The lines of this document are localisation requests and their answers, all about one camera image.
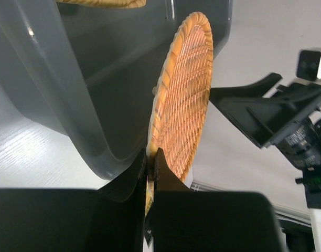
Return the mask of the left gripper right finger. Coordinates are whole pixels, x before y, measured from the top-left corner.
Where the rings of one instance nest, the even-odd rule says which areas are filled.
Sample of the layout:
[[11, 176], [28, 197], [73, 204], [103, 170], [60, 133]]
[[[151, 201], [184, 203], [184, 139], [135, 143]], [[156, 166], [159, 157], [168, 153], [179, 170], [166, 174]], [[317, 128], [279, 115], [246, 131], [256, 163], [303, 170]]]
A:
[[194, 192], [155, 156], [154, 251], [285, 251], [268, 199], [256, 192]]

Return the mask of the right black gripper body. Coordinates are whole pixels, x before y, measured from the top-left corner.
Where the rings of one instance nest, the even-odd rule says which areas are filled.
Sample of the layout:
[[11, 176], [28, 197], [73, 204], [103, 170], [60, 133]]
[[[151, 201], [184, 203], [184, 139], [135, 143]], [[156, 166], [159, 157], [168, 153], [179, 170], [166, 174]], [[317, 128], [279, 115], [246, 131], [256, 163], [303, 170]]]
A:
[[321, 108], [321, 85], [280, 85], [262, 108], [263, 147], [276, 147], [302, 172], [295, 182], [304, 186], [307, 206], [321, 207], [321, 119], [310, 119]]

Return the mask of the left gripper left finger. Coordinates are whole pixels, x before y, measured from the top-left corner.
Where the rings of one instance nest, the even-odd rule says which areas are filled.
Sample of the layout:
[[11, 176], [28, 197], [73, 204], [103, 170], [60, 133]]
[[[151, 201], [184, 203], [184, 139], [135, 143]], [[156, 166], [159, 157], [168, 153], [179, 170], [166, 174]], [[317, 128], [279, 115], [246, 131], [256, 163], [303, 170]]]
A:
[[146, 153], [98, 190], [0, 188], [0, 251], [142, 251]]

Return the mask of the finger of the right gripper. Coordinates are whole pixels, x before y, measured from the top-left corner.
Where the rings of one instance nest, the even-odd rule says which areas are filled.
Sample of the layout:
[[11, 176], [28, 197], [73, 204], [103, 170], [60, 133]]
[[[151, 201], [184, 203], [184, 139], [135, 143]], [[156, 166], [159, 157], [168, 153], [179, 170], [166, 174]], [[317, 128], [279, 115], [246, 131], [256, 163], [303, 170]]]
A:
[[211, 88], [210, 102], [255, 146], [262, 148], [273, 136], [273, 131], [254, 109], [263, 111], [259, 108], [263, 96], [280, 80], [281, 75], [270, 73], [250, 85]]

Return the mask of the round orange woven dish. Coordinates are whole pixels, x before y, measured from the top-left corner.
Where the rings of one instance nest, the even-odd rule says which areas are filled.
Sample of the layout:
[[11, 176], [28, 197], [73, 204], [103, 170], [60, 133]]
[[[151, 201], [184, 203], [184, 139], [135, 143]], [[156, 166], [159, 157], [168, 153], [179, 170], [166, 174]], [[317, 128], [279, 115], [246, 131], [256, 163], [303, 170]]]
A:
[[202, 12], [178, 27], [153, 89], [146, 155], [155, 162], [162, 149], [170, 170], [184, 182], [200, 142], [210, 96], [213, 37]]

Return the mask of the rounded square woven dish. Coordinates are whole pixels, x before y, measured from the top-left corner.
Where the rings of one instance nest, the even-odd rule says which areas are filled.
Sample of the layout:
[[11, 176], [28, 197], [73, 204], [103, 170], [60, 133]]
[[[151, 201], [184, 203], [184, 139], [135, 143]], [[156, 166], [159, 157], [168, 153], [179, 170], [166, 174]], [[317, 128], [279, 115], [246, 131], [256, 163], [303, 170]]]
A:
[[67, 4], [78, 4], [98, 8], [141, 8], [146, 5], [146, 0], [57, 0]]

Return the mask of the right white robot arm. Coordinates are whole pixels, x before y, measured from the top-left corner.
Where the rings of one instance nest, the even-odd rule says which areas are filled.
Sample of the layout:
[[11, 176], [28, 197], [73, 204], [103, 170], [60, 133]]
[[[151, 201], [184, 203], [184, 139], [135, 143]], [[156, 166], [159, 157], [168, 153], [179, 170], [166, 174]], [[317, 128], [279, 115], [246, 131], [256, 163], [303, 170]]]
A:
[[293, 81], [282, 85], [271, 73], [246, 86], [211, 88], [209, 100], [226, 119], [259, 148], [276, 147], [302, 176], [310, 211], [311, 235], [286, 228], [290, 250], [313, 247], [321, 251], [321, 85]]

